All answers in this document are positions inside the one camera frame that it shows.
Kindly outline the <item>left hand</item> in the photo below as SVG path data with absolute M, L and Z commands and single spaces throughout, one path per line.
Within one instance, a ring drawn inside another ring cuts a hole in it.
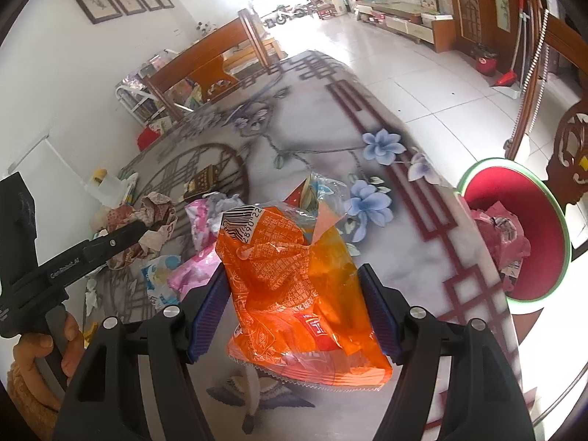
M 70 313 L 67 313 L 64 324 L 64 337 L 68 341 L 65 353 L 62 355 L 61 368 L 67 381 L 74 376 L 84 352 L 84 337 L 78 323 Z M 13 349 L 14 361 L 23 376 L 24 383 L 32 396 L 42 405 L 58 411 L 61 402 L 46 384 L 45 379 L 36 367 L 37 358 L 45 358 L 54 347 L 49 334 L 26 333 L 20 337 L 19 343 Z

